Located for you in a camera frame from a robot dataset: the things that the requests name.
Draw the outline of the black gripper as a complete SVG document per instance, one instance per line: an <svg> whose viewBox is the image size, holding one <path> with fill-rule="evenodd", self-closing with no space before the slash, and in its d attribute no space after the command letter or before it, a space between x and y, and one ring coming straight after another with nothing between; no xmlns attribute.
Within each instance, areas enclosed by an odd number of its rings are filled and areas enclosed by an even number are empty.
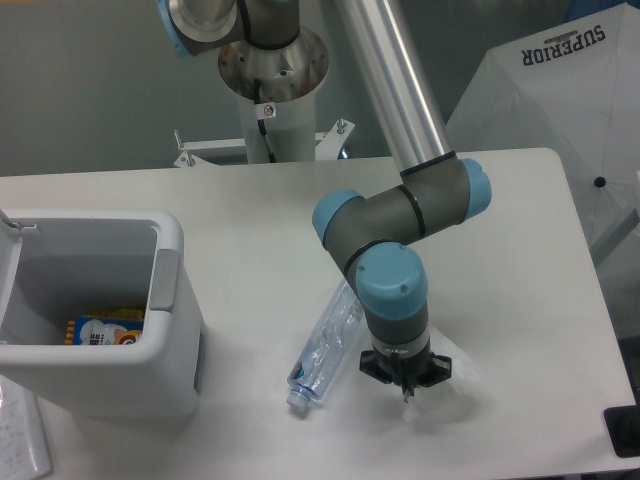
<svg viewBox="0 0 640 480"><path fill-rule="evenodd" d="M430 388L448 380L452 358L431 353L427 348L407 358L400 358L397 351L387 356L372 349L360 354L359 370L381 383L399 386L407 403L408 395L414 396L417 388Z"/></svg>

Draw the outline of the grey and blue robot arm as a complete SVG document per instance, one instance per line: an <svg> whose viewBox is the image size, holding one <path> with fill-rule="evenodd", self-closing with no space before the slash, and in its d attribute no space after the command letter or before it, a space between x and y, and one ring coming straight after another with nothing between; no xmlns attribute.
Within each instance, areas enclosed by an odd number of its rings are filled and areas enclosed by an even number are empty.
<svg viewBox="0 0 640 480"><path fill-rule="evenodd" d="M240 103L251 163L311 160L315 93L328 52L300 21L296 1L161 1L175 51L218 52L218 69ZM337 5L400 183L372 197L339 190L315 207L316 234L360 301L372 346L360 370L405 396L449 379L450 358L433 353L428 281L412 244L480 214L487 174L451 147L429 83L394 1Z"/></svg>

